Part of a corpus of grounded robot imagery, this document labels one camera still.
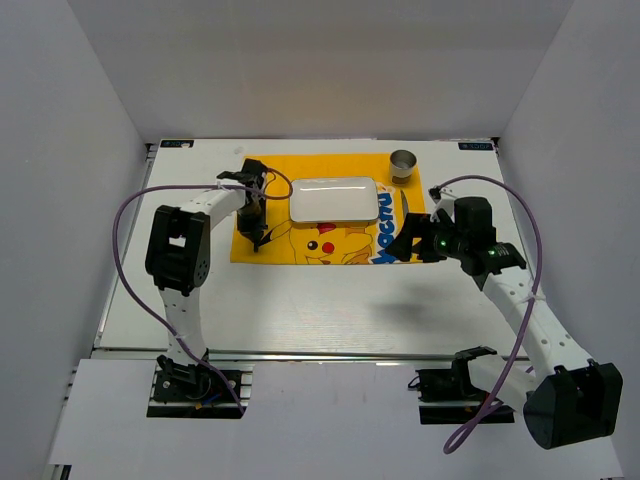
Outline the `knife with teal handle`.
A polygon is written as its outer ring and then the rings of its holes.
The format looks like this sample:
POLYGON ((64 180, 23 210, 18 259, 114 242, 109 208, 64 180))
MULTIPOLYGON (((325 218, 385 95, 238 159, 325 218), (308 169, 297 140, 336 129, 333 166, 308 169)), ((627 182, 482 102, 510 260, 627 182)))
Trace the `knife with teal handle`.
POLYGON ((400 194, 401 194, 401 206, 402 206, 403 218, 406 218, 406 216, 410 213, 409 202, 404 190, 401 190, 400 194))

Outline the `yellow Pikachu cloth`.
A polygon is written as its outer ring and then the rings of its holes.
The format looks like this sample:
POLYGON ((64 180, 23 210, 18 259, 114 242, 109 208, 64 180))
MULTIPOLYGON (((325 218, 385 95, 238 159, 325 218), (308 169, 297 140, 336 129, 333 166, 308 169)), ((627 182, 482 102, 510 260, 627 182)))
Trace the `yellow Pikachu cloth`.
POLYGON ((421 172, 415 167, 410 182, 395 185, 389 175, 389 152, 315 155, 256 155, 271 171, 266 192, 281 196, 287 181, 313 178, 371 177, 377 185, 379 215, 370 222, 296 223, 289 203, 267 203, 267 232, 257 252, 235 231, 230 261, 267 265, 378 265, 396 259, 385 253, 404 223, 401 194, 408 198, 410 213, 424 213, 421 172))

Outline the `metal cup with paper sleeve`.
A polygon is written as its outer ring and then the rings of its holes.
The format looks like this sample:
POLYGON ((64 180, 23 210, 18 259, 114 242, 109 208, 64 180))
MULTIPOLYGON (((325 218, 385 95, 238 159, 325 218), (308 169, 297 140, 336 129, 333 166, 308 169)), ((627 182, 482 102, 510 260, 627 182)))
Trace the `metal cup with paper sleeve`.
POLYGON ((389 156, 389 175, 395 185, 406 185, 410 182, 417 165, 417 157, 408 150, 395 150, 389 156))

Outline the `white rectangular plate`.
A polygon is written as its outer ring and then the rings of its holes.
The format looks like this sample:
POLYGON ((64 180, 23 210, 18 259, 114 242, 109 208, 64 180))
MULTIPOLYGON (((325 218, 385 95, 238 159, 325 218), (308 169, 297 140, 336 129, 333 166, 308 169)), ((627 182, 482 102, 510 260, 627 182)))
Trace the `white rectangular plate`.
POLYGON ((371 177, 298 179, 289 199, 296 223, 370 222, 379 215, 377 185, 371 177))

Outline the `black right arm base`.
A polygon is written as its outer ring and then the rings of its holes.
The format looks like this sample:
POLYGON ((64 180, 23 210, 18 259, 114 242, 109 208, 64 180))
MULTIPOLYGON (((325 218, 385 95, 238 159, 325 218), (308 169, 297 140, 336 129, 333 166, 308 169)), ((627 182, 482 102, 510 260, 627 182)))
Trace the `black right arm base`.
POLYGON ((479 412, 488 396, 475 387, 465 393, 451 368, 417 370, 407 389, 418 394, 421 425, 463 425, 479 412))

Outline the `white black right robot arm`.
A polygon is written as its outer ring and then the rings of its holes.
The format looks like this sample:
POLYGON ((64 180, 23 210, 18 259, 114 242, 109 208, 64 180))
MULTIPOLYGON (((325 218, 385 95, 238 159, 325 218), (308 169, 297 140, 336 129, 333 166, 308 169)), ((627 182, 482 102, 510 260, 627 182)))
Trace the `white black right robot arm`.
POLYGON ((517 248, 497 239, 493 212, 483 197, 441 200, 432 214, 409 213, 386 248, 400 261, 459 261, 514 331, 533 371, 504 370, 490 347, 455 354, 446 380, 421 377, 428 401, 451 392, 484 398, 487 412, 505 406, 521 414, 534 441, 554 449, 613 434, 623 386, 612 363, 599 363, 579 346, 546 301, 517 248))

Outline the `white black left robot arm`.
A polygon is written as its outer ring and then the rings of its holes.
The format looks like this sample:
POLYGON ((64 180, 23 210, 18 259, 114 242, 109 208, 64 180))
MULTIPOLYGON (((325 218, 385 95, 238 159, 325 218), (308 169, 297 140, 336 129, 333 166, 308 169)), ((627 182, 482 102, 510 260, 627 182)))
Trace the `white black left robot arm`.
POLYGON ((188 398, 199 399, 211 387, 211 374, 197 364, 208 359, 200 318, 200 287, 211 268, 211 231, 231 214, 240 234, 255 249, 267 230, 264 197, 268 167, 248 159, 238 172, 218 178, 228 186, 207 189, 179 205, 162 205, 154 214, 146 272, 162 299, 169 333, 167 357, 185 366, 177 387, 188 398))

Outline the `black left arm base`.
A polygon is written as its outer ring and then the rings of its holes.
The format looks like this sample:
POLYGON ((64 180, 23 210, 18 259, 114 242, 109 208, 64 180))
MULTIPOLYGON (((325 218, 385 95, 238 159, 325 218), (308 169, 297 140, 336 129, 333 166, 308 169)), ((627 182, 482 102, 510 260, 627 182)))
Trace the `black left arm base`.
POLYGON ((202 365, 181 365, 165 355, 156 359, 146 416, 164 419, 238 420, 249 400, 248 372, 222 370, 219 375, 202 365))

